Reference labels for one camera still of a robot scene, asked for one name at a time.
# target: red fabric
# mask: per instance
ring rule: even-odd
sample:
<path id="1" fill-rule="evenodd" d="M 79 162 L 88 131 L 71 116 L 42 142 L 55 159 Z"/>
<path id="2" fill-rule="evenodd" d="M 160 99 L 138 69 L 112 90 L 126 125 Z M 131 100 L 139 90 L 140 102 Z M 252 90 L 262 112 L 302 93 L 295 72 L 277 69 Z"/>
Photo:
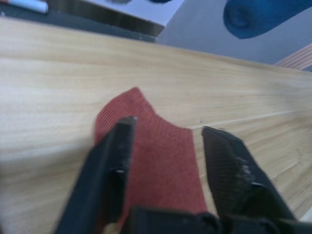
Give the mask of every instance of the red fabric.
<path id="1" fill-rule="evenodd" d="M 159 117 L 138 88 L 112 99 L 99 113 L 95 141 L 129 116 L 136 116 L 137 123 L 121 223 L 135 205 L 207 211 L 192 131 Z"/>

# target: gray wall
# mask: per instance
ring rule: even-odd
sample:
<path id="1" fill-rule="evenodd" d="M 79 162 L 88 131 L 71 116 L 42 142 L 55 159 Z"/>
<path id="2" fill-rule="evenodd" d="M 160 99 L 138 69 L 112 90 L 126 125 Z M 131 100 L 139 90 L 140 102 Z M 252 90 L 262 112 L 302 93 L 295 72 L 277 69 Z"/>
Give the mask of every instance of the gray wall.
<path id="1" fill-rule="evenodd" d="M 253 39 L 223 25 L 225 0 L 185 0 L 158 36 L 159 44 L 274 64 L 312 43 L 312 8 Z"/>

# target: marker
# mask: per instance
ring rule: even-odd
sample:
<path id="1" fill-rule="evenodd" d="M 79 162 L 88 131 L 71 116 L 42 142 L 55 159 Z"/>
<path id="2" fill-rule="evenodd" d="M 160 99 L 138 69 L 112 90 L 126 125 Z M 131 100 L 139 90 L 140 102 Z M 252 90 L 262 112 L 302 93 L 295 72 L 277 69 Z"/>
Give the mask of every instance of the marker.
<path id="1" fill-rule="evenodd" d="M 39 13 L 48 13 L 49 6 L 46 2 L 40 0 L 0 0 L 0 2 L 22 7 Z"/>

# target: light wood surface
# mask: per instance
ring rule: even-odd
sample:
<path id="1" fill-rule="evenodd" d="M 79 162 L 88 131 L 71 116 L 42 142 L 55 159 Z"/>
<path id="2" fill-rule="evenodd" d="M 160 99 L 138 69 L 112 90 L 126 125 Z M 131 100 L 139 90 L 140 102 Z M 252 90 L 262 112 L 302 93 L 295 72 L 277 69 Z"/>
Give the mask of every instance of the light wood surface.
<path id="1" fill-rule="evenodd" d="M 203 125 L 245 140 L 298 218 L 312 206 L 311 73 L 1 18 L 5 234 L 52 232 L 97 113 L 134 86 L 159 115 L 193 129 L 210 211 Z"/>

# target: wooden table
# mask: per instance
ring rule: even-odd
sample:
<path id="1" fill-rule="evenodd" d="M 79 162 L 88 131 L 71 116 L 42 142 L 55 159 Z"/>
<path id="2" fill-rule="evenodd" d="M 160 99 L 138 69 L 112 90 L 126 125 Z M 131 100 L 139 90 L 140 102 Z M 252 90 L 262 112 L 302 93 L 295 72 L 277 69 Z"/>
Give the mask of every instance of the wooden table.
<path id="1" fill-rule="evenodd" d="M 312 206 L 312 74 L 0 19 L 0 222 L 51 233 L 93 145 L 97 113 L 138 86 L 193 129 L 205 196 L 203 125 L 244 139 L 295 215 Z"/>

